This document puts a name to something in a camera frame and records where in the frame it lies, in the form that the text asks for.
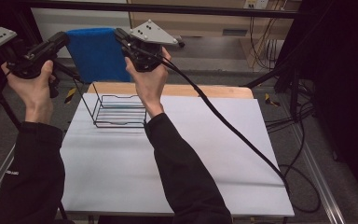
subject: person's right hand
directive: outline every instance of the person's right hand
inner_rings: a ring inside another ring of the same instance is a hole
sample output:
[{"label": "person's right hand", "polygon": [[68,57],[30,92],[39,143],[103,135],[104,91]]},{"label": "person's right hand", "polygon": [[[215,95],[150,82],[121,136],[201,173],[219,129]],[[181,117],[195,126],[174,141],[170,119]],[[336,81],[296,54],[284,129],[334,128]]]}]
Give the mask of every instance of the person's right hand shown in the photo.
[{"label": "person's right hand", "polygon": [[[162,48],[162,54],[166,59],[171,59],[171,55],[165,48]],[[135,81],[136,92],[139,98],[141,98],[142,104],[144,104],[150,118],[164,113],[160,98],[168,78],[167,68],[163,64],[160,64],[151,72],[139,73],[135,70],[129,58],[126,57],[125,60],[127,64],[126,70]]]},{"label": "person's right hand", "polygon": [[[3,63],[1,68],[5,74],[9,72],[6,63]],[[51,74],[52,70],[53,62],[46,61],[41,69],[40,76],[36,78],[24,79],[11,73],[7,75],[8,85],[25,103],[25,121],[49,124],[53,104],[50,99],[48,83],[55,79]]]}]

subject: black jacket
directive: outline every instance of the black jacket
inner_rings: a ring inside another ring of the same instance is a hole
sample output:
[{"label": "black jacket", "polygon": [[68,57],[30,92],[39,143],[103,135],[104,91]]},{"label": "black jacket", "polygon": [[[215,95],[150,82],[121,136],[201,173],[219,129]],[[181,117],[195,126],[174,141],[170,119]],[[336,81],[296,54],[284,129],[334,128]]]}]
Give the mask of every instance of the black jacket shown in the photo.
[{"label": "black jacket", "polygon": [[[155,151],[162,186],[179,223],[232,222],[231,214],[194,149],[166,114],[152,118],[145,131]],[[0,189],[0,224],[51,224],[63,195],[62,132],[23,122],[14,161]]]}]

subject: wall socket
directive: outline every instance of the wall socket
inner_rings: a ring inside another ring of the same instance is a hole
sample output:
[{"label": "wall socket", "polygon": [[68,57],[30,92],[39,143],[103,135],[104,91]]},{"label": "wall socket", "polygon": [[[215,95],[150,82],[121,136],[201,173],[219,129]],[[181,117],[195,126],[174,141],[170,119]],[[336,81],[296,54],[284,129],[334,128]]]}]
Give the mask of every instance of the wall socket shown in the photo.
[{"label": "wall socket", "polygon": [[269,0],[246,0],[243,8],[266,9]]}]

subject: floor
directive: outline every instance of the floor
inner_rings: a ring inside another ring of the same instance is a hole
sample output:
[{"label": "floor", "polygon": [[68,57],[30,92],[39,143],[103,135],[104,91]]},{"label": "floor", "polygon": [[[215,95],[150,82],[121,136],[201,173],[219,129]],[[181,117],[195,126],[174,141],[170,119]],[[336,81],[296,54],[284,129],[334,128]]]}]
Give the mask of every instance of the floor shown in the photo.
[{"label": "floor", "polygon": [[[246,84],[257,77],[263,76],[268,69],[249,68],[245,55],[241,51],[241,44],[236,38],[225,37],[184,37],[186,46],[181,49],[177,47],[169,47],[168,51],[172,55],[172,62],[181,70],[192,78],[197,84],[205,85],[227,85],[240,86]],[[273,85],[276,79],[271,78],[261,85],[253,88],[255,98],[259,101],[265,121],[288,118],[285,102],[290,99],[287,93],[275,93]],[[184,80],[175,75],[170,74],[169,83],[185,83]],[[302,80],[302,88],[311,90],[312,83]],[[60,118],[54,122],[62,128],[67,129],[68,121],[71,120],[76,110],[76,103],[79,101],[78,95],[75,95],[73,101],[69,105],[63,104],[66,93],[73,86],[69,80],[62,79],[60,86],[60,96],[56,100],[56,114],[60,114]],[[266,103],[266,94],[269,95],[270,101]],[[19,99],[13,95],[12,91],[5,89],[5,96],[11,105],[15,105],[15,111],[22,116],[23,107],[19,103]],[[300,96],[299,102],[305,104],[309,100],[309,96]],[[304,132],[306,134],[305,145],[311,152],[319,165],[326,185],[331,191],[331,196],[337,205],[342,220],[332,220],[329,217],[329,211],[326,210],[326,204],[321,204],[316,211],[301,212],[295,209],[296,216],[290,217],[288,223],[358,223],[358,185],[351,175],[351,171],[345,163],[333,160],[332,151],[329,142],[324,135],[324,129],[317,118],[317,115],[310,114],[303,120]],[[270,141],[274,148],[276,158],[279,164],[290,163],[299,149],[298,141],[298,124],[289,125],[281,130],[283,126],[267,126],[270,132]],[[12,125],[9,124],[5,112],[0,106],[0,164],[5,159],[8,148],[13,144],[16,133],[13,132]],[[306,177],[312,179],[306,157],[301,155],[295,164]],[[310,183],[301,177],[298,173],[291,172],[287,176],[288,181],[293,190],[292,202],[300,207],[312,210],[318,200]],[[88,223],[87,216],[70,215],[70,218],[76,220],[76,223]],[[245,223],[281,223],[280,218],[274,217],[250,217],[236,218],[236,224]]]}]

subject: white tabletop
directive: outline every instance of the white tabletop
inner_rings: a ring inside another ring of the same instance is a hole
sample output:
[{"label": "white tabletop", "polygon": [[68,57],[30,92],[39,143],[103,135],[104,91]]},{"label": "white tabletop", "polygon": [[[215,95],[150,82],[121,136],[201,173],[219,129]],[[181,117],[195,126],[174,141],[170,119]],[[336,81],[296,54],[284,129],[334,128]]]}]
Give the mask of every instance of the white tabletop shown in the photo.
[{"label": "white tabletop", "polygon": [[[96,94],[85,93],[88,106]],[[210,98],[267,158],[277,165],[257,100]],[[294,215],[283,182],[218,120],[199,97],[163,96],[164,109],[197,151],[234,217]],[[62,144],[68,212],[170,215],[153,148],[144,130],[124,133],[97,128],[83,102]]]}]

